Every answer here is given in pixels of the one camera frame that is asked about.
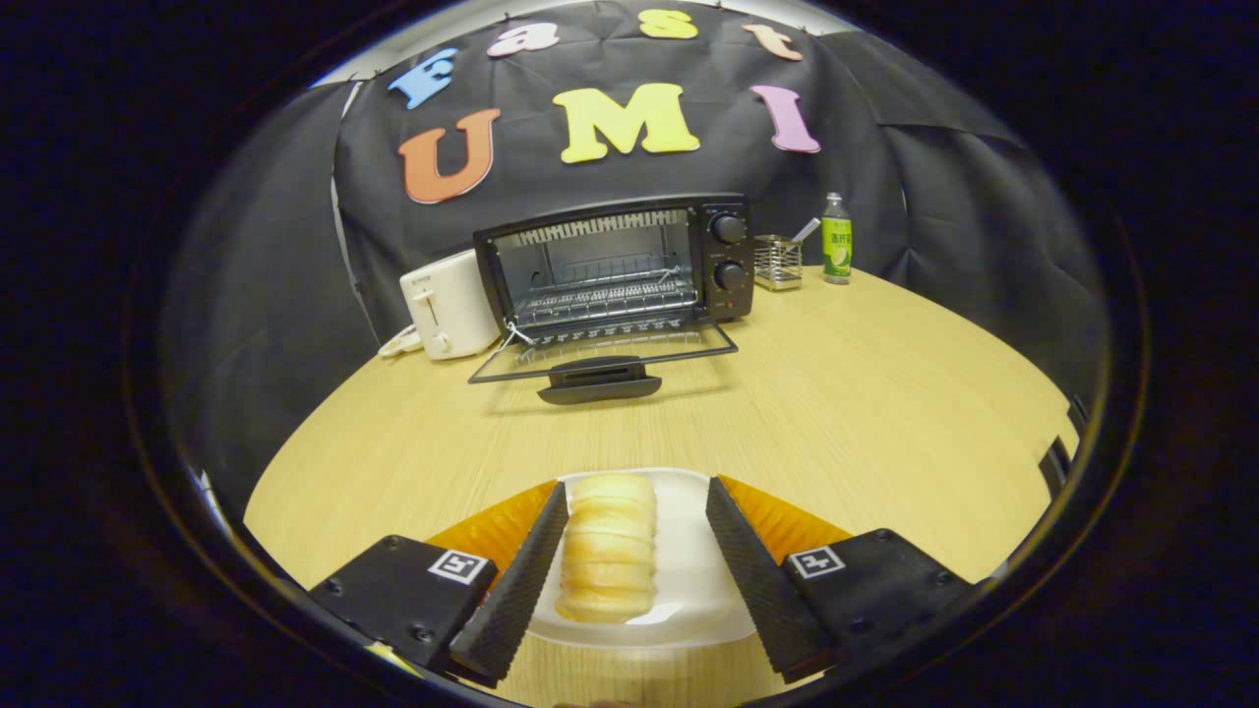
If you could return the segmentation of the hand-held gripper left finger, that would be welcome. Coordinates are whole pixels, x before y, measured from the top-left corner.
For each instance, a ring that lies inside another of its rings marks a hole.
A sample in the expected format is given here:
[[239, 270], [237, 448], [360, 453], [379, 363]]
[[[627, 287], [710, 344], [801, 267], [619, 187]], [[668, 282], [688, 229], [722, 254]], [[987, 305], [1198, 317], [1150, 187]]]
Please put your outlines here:
[[567, 485], [546, 481], [427, 540], [383, 537], [310, 595], [404, 665], [494, 688], [531, 624], [568, 520]]

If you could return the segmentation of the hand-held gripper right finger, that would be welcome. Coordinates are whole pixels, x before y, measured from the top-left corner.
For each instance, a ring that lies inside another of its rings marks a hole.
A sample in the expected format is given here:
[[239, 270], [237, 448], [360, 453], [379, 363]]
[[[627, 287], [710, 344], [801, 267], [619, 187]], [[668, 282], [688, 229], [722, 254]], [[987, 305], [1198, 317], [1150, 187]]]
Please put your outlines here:
[[854, 534], [729, 476], [705, 514], [773, 671], [855, 677], [905, 651], [973, 585], [888, 529]]

